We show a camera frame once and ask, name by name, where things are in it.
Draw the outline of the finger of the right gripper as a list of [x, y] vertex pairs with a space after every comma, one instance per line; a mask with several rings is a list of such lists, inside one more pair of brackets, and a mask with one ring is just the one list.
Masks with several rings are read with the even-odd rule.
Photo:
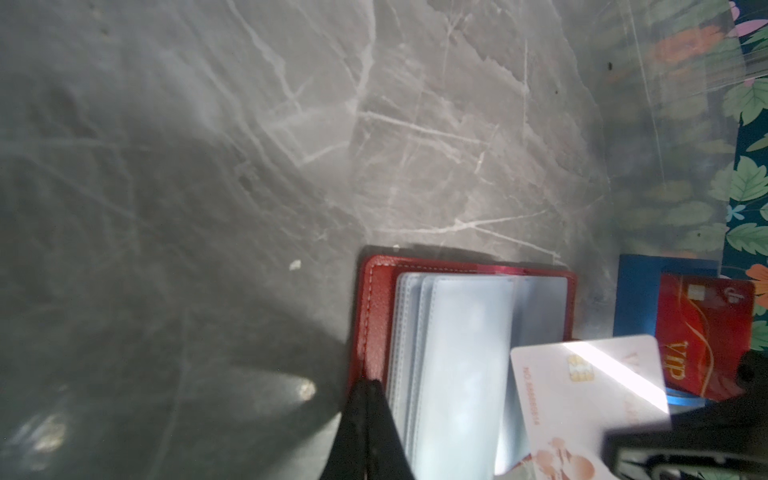
[[742, 395], [676, 414], [669, 430], [609, 432], [603, 463], [619, 479], [765, 479], [767, 356], [745, 353], [737, 383]]

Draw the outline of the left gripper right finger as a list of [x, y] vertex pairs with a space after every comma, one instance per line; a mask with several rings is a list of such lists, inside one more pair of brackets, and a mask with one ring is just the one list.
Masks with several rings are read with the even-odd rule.
[[367, 380], [365, 384], [366, 478], [414, 480], [382, 383]]

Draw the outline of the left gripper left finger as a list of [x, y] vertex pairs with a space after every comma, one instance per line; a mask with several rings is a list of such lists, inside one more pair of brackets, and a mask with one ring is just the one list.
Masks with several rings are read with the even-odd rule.
[[320, 480], [360, 480], [366, 476], [367, 382], [350, 390]]

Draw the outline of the red leather card holder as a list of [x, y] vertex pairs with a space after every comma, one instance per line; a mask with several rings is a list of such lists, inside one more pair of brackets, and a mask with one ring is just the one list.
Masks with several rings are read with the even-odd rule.
[[382, 383], [415, 479], [491, 479], [528, 455], [510, 353], [570, 339], [575, 293], [565, 270], [362, 263], [350, 390]]

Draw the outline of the white pink VIP card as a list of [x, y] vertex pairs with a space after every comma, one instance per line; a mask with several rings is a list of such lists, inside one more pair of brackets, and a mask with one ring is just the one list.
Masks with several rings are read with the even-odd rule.
[[516, 347], [510, 357], [538, 479], [610, 479], [607, 435], [671, 426], [651, 335]]

